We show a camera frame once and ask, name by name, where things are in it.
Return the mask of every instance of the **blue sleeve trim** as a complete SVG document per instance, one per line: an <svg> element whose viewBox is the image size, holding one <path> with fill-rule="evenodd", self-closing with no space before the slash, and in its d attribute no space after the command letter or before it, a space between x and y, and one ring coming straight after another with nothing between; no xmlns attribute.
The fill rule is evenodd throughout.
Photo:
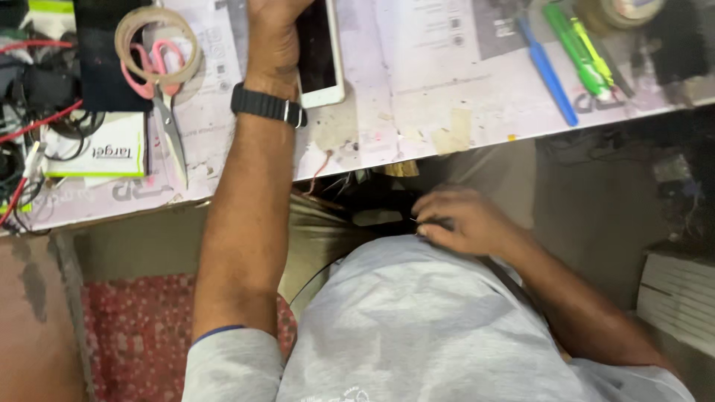
<svg viewBox="0 0 715 402"><path fill-rule="evenodd" d="M217 333L225 332L228 330L240 330L240 329L244 329L244 328L246 328L246 327L244 327L243 325L226 325L225 327L210 330L209 332L207 332L204 335L201 335L199 338L197 338L196 341L191 345L191 347L193 348L194 345L199 343L200 340L206 339L206 338L210 337L211 335L216 335Z"/></svg>

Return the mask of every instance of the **man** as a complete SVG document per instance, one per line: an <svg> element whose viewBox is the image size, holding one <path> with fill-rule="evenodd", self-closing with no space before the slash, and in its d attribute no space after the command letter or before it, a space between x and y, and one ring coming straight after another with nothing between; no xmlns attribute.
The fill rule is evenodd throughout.
<svg viewBox="0 0 715 402"><path fill-rule="evenodd" d="M293 22L310 2L248 1L246 89L297 99ZM420 234L511 265L548 326L504 275L474 258L415 236L390 237L331 268L284 367L276 294L288 248L293 133L281 121L237 116L204 234L184 401L693 400L638 326L463 189L415 204ZM453 227L434 224L447 217Z"/></svg>

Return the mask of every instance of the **hand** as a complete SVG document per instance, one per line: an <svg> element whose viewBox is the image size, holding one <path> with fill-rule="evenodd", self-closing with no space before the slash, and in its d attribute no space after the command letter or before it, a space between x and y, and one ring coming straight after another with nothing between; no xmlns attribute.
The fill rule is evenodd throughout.
<svg viewBox="0 0 715 402"><path fill-rule="evenodd" d="M300 56L295 20L313 0L248 0L249 48L245 88L297 99Z"/></svg>
<svg viewBox="0 0 715 402"><path fill-rule="evenodd" d="M420 227L418 233L443 247L458 253L497 255L508 259L511 250L524 242L533 242L531 236L513 223L491 201L479 192L450 187L420 198L412 208ZM454 231L429 221L451 218Z"/></svg>

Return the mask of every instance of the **pink scissor handle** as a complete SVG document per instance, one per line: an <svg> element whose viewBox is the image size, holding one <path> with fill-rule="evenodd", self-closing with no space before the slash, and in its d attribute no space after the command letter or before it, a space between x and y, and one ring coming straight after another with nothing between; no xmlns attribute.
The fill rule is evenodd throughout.
<svg viewBox="0 0 715 402"><path fill-rule="evenodd" d="M142 60L142 69L148 73L154 73L154 65L152 64L152 60L149 58L147 51L144 50L142 45L133 43L129 45L129 48L131 50L136 50L137 52L139 52L139 58ZM122 74L124 75L124 79L126 79L127 84L129 84L129 86L137 94L139 94L139 96L148 100L154 99L154 83L147 82L143 85L138 84L136 81L134 81L132 75L129 74L127 65L124 62L122 62Z"/></svg>
<svg viewBox="0 0 715 402"><path fill-rule="evenodd" d="M172 41L167 39L160 39L154 42L152 45L152 54L154 55L154 68L157 70L158 74L168 74L167 64L164 61L164 55L162 55L162 47L168 47L171 52L177 55L179 58L179 68L184 66L184 55L181 53L179 47ZM162 91L173 97L181 89L181 83L162 85Z"/></svg>

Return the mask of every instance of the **scissors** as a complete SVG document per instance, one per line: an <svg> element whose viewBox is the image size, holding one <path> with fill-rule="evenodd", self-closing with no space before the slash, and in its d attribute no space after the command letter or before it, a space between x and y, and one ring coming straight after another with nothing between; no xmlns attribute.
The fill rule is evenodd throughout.
<svg viewBox="0 0 715 402"><path fill-rule="evenodd" d="M162 48L167 47L172 53L179 58L179 68L184 66L184 57L182 56L179 47L172 41L161 39L152 45L152 56L154 61L149 58L147 51L140 44L133 43L130 49L136 50L139 53L139 58L142 61L142 69L150 74L167 74L167 65L162 56ZM162 118L164 133L169 144L169 152L174 159L177 168L177 173L184 187L188 188L186 160L184 159L184 147L182 145L179 130L177 129L176 120L173 113L172 100L181 89L181 83L157 85L153 82L146 84L138 84L131 75L127 65L122 62L122 73L127 80L127 84L144 99L148 99L154 103L154 107L159 110L159 115Z"/></svg>

